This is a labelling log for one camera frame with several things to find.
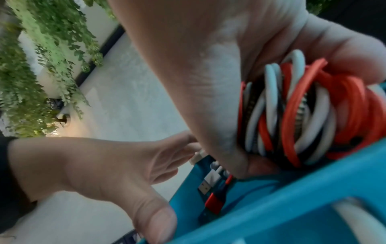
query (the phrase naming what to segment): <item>blue bin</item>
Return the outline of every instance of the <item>blue bin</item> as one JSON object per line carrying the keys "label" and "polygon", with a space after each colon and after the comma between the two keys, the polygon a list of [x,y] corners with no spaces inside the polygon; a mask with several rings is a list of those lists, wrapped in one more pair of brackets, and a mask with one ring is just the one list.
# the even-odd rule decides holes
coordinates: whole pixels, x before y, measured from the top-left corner
{"label": "blue bin", "polygon": [[212,162],[196,164],[170,201],[178,226],[171,244],[358,243],[330,204],[345,197],[362,200],[386,220],[386,140],[314,172],[283,172],[238,181],[229,190],[222,217],[200,225],[204,196],[197,190]]}

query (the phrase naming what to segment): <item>concrete floor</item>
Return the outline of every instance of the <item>concrete floor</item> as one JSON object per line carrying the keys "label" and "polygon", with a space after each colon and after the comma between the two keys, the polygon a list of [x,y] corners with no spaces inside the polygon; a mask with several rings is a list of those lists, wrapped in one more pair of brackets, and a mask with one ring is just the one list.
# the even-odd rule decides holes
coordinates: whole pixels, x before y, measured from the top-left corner
{"label": "concrete floor", "polygon": [[[71,113],[71,124],[60,130],[62,136],[148,141],[187,129],[166,91],[126,35],[81,90],[90,107],[82,106],[82,120]],[[155,185],[155,189],[170,199],[190,170],[189,164],[182,166],[176,177]],[[117,206],[62,192],[41,202],[12,231],[16,239],[9,241],[110,244],[131,229],[131,220]]]}

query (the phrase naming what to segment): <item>dark sleeve cuff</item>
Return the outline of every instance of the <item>dark sleeve cuff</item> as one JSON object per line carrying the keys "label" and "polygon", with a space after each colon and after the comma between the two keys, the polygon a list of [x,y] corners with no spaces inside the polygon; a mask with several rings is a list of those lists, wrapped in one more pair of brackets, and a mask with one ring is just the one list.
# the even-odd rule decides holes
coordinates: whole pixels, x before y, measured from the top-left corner
{"label": "dark sleeve cuff", "polygon": [[14,139],[0,137],[0,233],[36,207],[36,202],[31,203],[18,185],[9,166],[8,145]]}

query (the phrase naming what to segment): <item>hand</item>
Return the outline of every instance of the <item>hand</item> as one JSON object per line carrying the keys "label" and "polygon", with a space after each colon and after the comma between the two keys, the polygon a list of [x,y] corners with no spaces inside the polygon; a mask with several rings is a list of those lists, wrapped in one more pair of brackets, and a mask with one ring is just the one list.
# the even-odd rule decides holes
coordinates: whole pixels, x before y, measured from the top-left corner
{"label": "hand", "polygon": [[380,41],[309,14],[305,0],[109,1],[203,148],[239,178],[277,170],[236,142],[240,82],[265,64],[300,49],[332,73],[386,78]]}
{"label": "hand", "polygon": [[151,244],[172,238],[177,218],[151,184],[175,176],[201,146],[190,132],[155,142],[85,138],[17,139],[10,166],[30,201],[56,191],[76,191],[124,209]]}

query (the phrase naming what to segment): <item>cable bundle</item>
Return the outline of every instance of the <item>cable bundle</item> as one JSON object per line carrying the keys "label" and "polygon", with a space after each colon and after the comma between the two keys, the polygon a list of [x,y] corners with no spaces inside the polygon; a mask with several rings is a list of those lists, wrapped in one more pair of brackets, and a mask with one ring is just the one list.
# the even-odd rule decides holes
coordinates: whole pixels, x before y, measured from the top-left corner
{"label": "cable bundle", "polygon": [[[282,152],[299,168],[325,155],[342,158],[385,136],[383,90],[365,87],[358,77],[330,75],[323,71],[326,65],[319,59],[306,66],[303,53],[294,50],[281,65],[266,65],[265,87],[257,99],[253,84],[242,84],[238,133],[248,153],[275,157]],[[338,129],[337,108],[345,103],[347,121]],[[306,150],[311,152],[301,161],[299,155]]]}

